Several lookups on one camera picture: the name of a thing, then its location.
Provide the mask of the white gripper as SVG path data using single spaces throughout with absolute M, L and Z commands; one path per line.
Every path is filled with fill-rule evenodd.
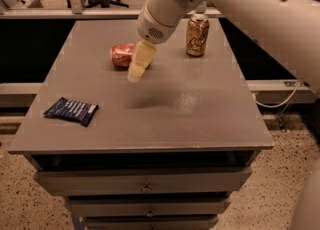
M 175 26 L 165 26 L 157 22 L 146 6 L 141 9 L 137 30 L 140 37 L 145 40 L 139 41 L 133 51 L 127 75 L 130 82 L 138 82 L 142 78 L 156 54 L 155 44 L 166 42 L 175 29 Z

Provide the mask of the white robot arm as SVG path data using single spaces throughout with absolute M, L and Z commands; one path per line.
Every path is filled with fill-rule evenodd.
M 138 33 L 166 42 L 187 13 L 213 5 L 298 80 L 320 95 L 320 3 L 314 0 L 147 0 Z

